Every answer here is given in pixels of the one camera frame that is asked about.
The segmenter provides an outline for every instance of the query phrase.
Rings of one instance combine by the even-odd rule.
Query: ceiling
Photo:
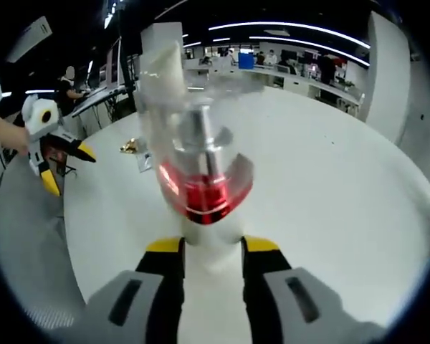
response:
[[[66,66],[80,73],[96,54],[105,54],[118,37],[118,13],[104,29],[106,8],[115,0],[26,0],[0,1],[0,80],[4,91],[48,88]],[[248,42],[249,35],[268,35],[267,27],[237,27],[209,32],[216,25],[248,21],[297,22],[311,24],[367,41],[371,10],[381,12],[369,0],[283,1],[267,0],[253,5],[251,0],[188,0],[155,18],[178,0],[124,0],[121,18],[123,44],[128,54],[141,53],[140,32],[153,22],[181,22],[185,43],[231,37],[230,42]],[[22,30],[46,16],[53,35],[24,55],[16,64],[4,58]],[[290,38],[315,42],[355,54],[358,45],[329,34],[308,29],[287,28]]]

